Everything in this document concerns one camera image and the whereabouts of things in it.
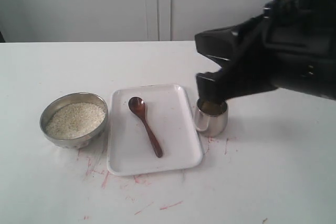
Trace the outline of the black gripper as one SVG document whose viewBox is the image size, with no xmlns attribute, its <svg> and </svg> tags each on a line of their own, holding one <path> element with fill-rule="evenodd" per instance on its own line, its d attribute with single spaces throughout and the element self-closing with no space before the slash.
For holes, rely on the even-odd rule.
<svg viewBox="0 0 336 224">
<path fill-rule="evenodd" d="M 195 35 L 199 54 L 217 64 L 230 61 L 217 72 L 197 73 L 198 97 L 222 103 L 230 98 L 277 90 L 270 83 L 262 33 L 264 18 L 259 15 L 238 25 L 207 30 Z"/>
</svg>

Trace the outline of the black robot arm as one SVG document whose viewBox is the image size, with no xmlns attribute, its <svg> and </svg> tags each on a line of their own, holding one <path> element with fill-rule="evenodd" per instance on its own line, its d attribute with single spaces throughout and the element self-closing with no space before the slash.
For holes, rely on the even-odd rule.
<svg viewBox="0 0 336 224">
<path fill-rule="evenodd" d="M 335 0 L 272 0 L 243 23 L 195 36 L 219 65 L 198 73 L 198 96 L 221 103 L 279 88 L 335 99 Z"/>
</svg>

